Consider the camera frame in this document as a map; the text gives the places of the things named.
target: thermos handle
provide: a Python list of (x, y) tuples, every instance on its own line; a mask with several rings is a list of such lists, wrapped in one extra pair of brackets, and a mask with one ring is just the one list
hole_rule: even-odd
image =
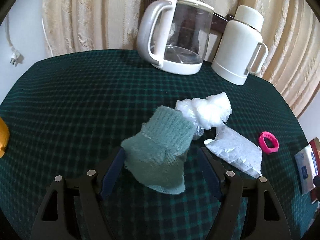
[[(252, 66), (253, 66), (256, 58), (257, 58), (257, 55), (258, 55), (258, 53), (260, 51), (260, 47), (263, 47), (265, 52), (264, 52), (263, 57), (261, 58), (261, 60), (259, 62), (257, 70), (256, 71), (252, 71), (251, 68), (252, 68)], [(251, 58), (251, 60), (249, 62), (249, 65), (247, 67), (247, 70), (249, 71), (250, 74), (258, 74), (260, 72), (263, 63), (266, 60), (266, 57), (268, 56), (268, 53), (269, 53), (268, 47), (264, 43), (258, 42), (257, 47), (255, 49), (255, 54), (252, 55), (252, 58)]]
[[(167, 44), (174, 11), (176, 8), (176, 0), (159, 0), (152, 2), (143, 14), (137, 37), (137, 51), (144, 60), (151, 64), (162, 68), (164, 60), (164, 51)], [(156, 40), (154, 53), (151, 53), (150, 43), (156, 21), (163, 10), (159, 26), (159, 37)]]

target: screw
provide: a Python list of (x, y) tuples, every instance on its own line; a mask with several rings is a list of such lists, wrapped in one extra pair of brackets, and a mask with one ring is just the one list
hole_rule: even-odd
[(259, 177), (259, 180), (260, 180), (261, 182), (267, 182), (267, 178), (266, 178), (266, 177), (263, 177), (263, 176)]
[(227, 171), (227, 176), (233, 177), (235, 173), (233, 171)]
[(88, 170), (88, 171), (87, 171), (87, 175), (88, 175), (88, 176), (93, 176), (94, 174), (96, 174), (96, 171), (95, 171), (95, 170)]
[(56, 176), (56, 177), (54, 178), (54, 180), (55, 180), (56, 182), (59, 182), (59, 181), (62, 180), (62, 176), (61, 176), (61, 175), (58, 175), (58, 176)]

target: clear plastic bag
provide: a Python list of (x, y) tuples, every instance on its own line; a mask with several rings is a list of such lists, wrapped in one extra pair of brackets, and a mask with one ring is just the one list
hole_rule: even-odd
[(197, 127), (193, 140), (199, 139), (204, 130), (222, 125), (232, 113), (231, 104), (225, 92), (208, 96), (206, 99), (178, 100), (175, 109), (180, 110), (183, 116)]
[(244, 173), (254, 178), (261, 176), (260, 147), (225, 124), (217, 127), (214, 140), (205, 140), (204, 144), (217, 157)]

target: carafe lid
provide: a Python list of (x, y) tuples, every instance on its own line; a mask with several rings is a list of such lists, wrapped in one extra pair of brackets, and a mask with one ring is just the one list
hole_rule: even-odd
[(235, 15), (235, 20), (250, 25), (258, 32), (261, 32), (264, 21), (261, 13), (245, 5), (239, 5)]
[(207, 12), (214, 13), (214, 8), (204, 2), (200, 2), (197, 0), (179, 0), (179, 1), (185, 3), (186, 5), (190, 5), (190, 6), (205, 10)]

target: green plaid tablecloth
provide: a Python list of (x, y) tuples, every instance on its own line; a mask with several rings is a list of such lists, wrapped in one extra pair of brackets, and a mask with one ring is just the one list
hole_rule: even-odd
[[(0, 106), (10, 129), (9, 145), (0, 159), (0, 208), (20, 237), (28, 239), (46, 187), (56, 175), (78, 177), (93, 168), (124, 138), (139, 132), (158, 106), (174, 107), (177, 100), (222, 91), (233, 110), (229, 127), (257, 145), (262, 131), (278, 138), (278, 153), (263, 155), (262, 174), (297, 239), (316, 209), (309, 194), (301, 196), (293, 157), (307, 141), (276, 89), (252, 75), (243, 86), (233, 85), (216, 75), (209, 62), (195, 75), (170, 74), (132, 50), (49, 58), (35, 63), (16, 82)], [(214, 136), (214, 130), (206, 131), (197, 143)], [(119, 238), (205, 239), (219, 202), (210, 196), (194, 153), (185, 163), (185, 181), (183, 194), (166, 195), (139, 184), (123, 169), (105, 202), (106, 216)], [(240, 237), (245, 209), (244, 199), (234, 239)]]

